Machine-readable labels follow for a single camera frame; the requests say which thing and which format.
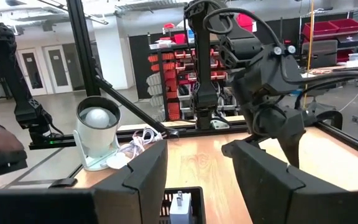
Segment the concrete floor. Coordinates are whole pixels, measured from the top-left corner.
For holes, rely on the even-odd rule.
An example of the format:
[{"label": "concrete floor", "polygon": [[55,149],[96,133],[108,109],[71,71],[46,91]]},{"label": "concrete floor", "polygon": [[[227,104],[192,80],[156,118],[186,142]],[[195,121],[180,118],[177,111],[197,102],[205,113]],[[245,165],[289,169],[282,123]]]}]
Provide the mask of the concrete floor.
[{"label": "concrete floor", "polygon": [[[353,85],[331,90],[318,98],[319,103],[334,105],[338,109],[345,106],[357,94],[358,87]],[[157,112],[146,101],[139,101],[135,88],[120,91],[126,98],[149,115]],[[75,127],[75,108],[86,97],[84,91],[35,97],[53,116],[54,125],[64,133],[71,134]],[[286,97],[286,105],[293,105],[293,97]],[[28,146],[28,130],[22,130],[14,117],[15,102],[0,100],[0,124],[13,132],[19,140]],[[121,107],[121,125],[141,124],[138,117],[125,107]],[[351,121],[352,115],[358,115],[358,97],[343,112],[344,132],[358,139],[358,124]],[[80,164],[80,158],[74,147],[65,149],[44,149],[27,151],[29,168],[0,176],[0,188],[45,188],[56,179],[67,177]]]}]

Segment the black metal frame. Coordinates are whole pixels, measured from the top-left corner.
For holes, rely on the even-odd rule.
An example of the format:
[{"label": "black metal frame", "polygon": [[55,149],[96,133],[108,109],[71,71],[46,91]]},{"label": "black metal frame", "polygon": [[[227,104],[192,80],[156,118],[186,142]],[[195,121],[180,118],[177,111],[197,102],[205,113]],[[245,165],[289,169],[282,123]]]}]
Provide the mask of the black metal frame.
[{"label": "black metal frame", "polygon": [[[81,1],[77,0],[67,0],[68,5],[68,12],[70,15],[71,26],[73,28],[73,35],[76,42],[76,48],[78,51],[78,55],[80,58],[81,69],[83,72],[83,77],[85,81],[86,93],[88,96],[91,95],[100,95],[99,87],[103,90],[107,91],[113,98],[117,99],[118,101],[125,101],[123,105],[129,108],[131,111],[138,110],[135,105],[133,105],[130,101],[126,98],[121,96],[116,90],[111,88],[110,86],[106,86],[106,82],[102,78],[97,77],[97,72],[94,69],[94,64],[92,64],[92,54],[91,54],[91,44],[88,35],[88,29],[86,26],[85,16],[83,14],[83,6]],[[145,113],[137,114],[141,119],[143,119],[146,123],[156,124],[158,122],[151,119]],[[217,134],[231,134],[231,133],[244,133],[247,131],[247,126],[245,121],[235,121],[231,122],[232,126],[229,129],[221,129],[221,130],[199,130],[195,128],[195,125],[186,125],[186,126],[175,126],[175,133],[176,136],[180,136],[181,138],[188,138],[188,137],[198,137],[198,136],[208,136],[208,135],[217,135]],[[341,142],[354,147],[354,149],[358,150],[358,140],[352,138],[351,136],[347,135],[346,133],[342,132],[339,129],[336,129],[326,123],[318,122],[316,127],[320,130],[324,131],[325,133],[331,135],[332,137],[340,140]],[[126,131],[118,131],[117,138],[119,142],[129,142],[132,140],[132,135],[135,131],[142,131],[141,129],[132,129]],[[75,146],[75,142],[72,136],[65,136],[61,141],[57,141],[55,147],[71,147]],[[50,147],[50,144],[45,143],[43,147],[40,144],[33,146],[31,149],[45,149],[46,147]],[[81,166],[77,167],[74,172],[70,174],[70,177],[74,177],[81,169]]]}]

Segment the white pillar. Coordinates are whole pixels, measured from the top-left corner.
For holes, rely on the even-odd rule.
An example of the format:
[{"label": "white pillar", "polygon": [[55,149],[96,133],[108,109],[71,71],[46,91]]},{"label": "white pillar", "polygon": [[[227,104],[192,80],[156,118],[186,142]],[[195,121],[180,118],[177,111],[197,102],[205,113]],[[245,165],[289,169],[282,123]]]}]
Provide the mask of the white pillar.
[{"label": "white pillar", "polygon": [[128,62],[131,58],[128,58],[127,47],[120,38],[117,17],[108,17],[106,20],[108,25],[93,22],[103,78],[116,90],[128,89],[134,85],[132,68]]}]

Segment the ceiling light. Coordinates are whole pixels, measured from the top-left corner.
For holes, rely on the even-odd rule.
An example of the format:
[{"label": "ceiling light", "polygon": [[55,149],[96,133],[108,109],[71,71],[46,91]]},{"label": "ceiling light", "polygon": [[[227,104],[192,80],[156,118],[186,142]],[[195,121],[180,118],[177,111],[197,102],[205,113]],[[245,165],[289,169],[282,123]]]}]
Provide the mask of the ceiling light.
[{"label": "ceiling light", "polygon": [[[62,3],[60,3],[60,2],[57,2],[57,1],[54,1],[54,0],[38,0],[38,1],[68,12],[67,6],[62,4]],[[109,22],[105,21],[104,19],[99,19],[96,16],[92,16],[92,15],[89,15],[89,14],[86,14],[86,13],[84,13],[84,16],[87,19],[90,19],[92,21],[98,22],[98,23],[103,24],[103,25],[109,24]]]}]

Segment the black wall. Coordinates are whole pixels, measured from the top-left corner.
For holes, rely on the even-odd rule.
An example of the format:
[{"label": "black wall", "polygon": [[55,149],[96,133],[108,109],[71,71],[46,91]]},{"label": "black wall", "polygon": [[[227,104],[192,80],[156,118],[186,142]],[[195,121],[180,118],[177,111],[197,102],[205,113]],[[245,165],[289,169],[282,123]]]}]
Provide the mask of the black wall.
[{"label": "black wall", "polygon": [[[347,14],[338,14],[331,16],[318,16],[315,17],[315,22],[330,21],[335,19],[345,19]],[[310,18],[304,18],[303,24],[310,22]],[[277,37],[280,37],[280,20],[267,21],[266,22],[276,33]],[[270,36],[266,30],[261,26],[258,26],[255,35],[260,39],[263,44],[272,43]],[[299,36],[299,18],[284,19],[283,20],[283,39],[290,40],[291,44],[298,47]],[[159,38],[164,37],[162,33],[151,34],[151,42],[154,43]],[[150,62],[147,60],[149,56],[149,42],[147,40],[147,34],[129,37],[129,44],[131,45],[132,64],[134,66],[137,95],[139,99],[147,99],[151,96],[147,93],[146,79],[154,72],[150,69]]]}]

